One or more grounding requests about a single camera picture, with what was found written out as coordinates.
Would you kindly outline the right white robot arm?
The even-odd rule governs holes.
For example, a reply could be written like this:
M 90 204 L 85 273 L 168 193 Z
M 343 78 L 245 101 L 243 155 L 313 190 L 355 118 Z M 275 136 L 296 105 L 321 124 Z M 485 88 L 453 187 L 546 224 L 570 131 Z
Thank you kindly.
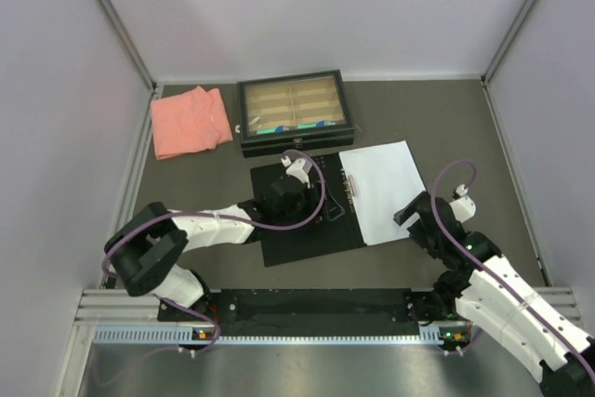
M 594 393 L 594 337 L 559 313 L 501 250 L 464 222 L 475 214 L 466 190 L 447 202 L 421 192 L 393 219 L 446 268 L 429 292 L 410 295 L 421 325 L 465 320 L 514 356 L 545 396 Z

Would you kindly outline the aluminium frame rail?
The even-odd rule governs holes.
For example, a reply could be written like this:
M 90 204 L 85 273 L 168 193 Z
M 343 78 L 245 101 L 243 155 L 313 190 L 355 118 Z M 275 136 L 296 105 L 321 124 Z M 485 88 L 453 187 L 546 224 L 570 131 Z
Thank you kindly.
M 142 60 L 142 57 L 140 56 L 130 33 L 126 29 L 124 22 L 120 18 L 120 15 L 113 5 L 112 0 L 96 0 L 96 2 L 99 5 L 99 9 L 102 11 L 103 15 L 108 21 L 108 24 L 111 27 L 118 44 L 125 52 L 129 62 L 139 75 L 141 81 L 150 91 L 154 91 L 156 88 L 156 82 L 153 80 L 149 69 Z

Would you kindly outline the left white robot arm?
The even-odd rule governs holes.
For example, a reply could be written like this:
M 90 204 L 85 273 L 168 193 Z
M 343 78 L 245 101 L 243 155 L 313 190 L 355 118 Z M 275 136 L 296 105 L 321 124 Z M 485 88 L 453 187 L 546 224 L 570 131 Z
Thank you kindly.
M 305 230 L 321 219 L 327 196 L 324 178 L 283 174 L 258 197 L 220 210 L 172 211 L 154 202 L 106 243 L 101 268 L 129 296 L 155 295 L 201 319 L 210 311 L 210 291 L 197 272 L 178 265 L 182 253 Z

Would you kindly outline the white paper sheet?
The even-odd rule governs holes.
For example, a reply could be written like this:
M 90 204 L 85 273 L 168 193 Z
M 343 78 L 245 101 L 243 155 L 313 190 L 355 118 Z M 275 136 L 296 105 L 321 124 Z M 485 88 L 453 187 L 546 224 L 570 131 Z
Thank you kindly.
M 407 227 L 393 220 L 426 190 L 406 141 L 343 151 L 339 154 L 351 191 L 365 245 L 381 245 L 409 237 Z

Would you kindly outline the pink folded cloth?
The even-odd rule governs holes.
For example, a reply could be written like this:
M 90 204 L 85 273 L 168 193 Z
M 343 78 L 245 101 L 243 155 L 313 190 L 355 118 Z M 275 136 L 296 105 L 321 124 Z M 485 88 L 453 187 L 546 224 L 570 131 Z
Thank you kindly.
M 152 141 L 158 161 L 214 150 L 231 142 L 231 125 L 218 88 L 193 90 L 151 102 Z

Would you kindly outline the black ring binder folder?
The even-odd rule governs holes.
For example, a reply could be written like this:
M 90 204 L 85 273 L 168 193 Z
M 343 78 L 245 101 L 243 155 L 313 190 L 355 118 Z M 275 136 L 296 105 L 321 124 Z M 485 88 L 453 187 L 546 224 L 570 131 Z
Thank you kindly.
M 260 243 L 266 267 L 365 246 L 339 154 L 335 152 L 317 155 L 313 160 L 323 172 L 326 192 L 333 194 L 345 208 L 346 214 L 339 220 L 327 222 L 323 206 L 320 216 L 300 229 L 291 232 L 265 232 Z

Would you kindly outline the black glass-lid compartment box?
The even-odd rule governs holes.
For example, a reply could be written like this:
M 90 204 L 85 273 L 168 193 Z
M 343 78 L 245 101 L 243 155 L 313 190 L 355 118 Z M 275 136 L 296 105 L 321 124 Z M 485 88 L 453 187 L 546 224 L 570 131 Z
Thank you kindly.
M 240 146 L 246 158 L 354 142 L 355 125 L 339 70 L 242 81 L 237 89 Z

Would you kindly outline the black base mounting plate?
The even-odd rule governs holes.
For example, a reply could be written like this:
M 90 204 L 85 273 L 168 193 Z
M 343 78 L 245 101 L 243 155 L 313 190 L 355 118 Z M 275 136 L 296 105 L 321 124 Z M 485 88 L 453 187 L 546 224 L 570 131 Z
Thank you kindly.
M 221 289 L 191 309 L 218 323 L 221 335 L 414 335 L 437 326 L 460 341 L 481 333 L 425 289 Z

